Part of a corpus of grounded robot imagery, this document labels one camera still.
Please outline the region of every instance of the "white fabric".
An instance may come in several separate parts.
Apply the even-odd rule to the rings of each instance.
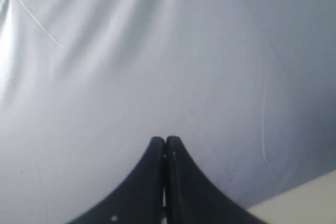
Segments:
[[[0,5],[0,223],[82,214],[155,135],[245,207],[336,167],[332,0]]]

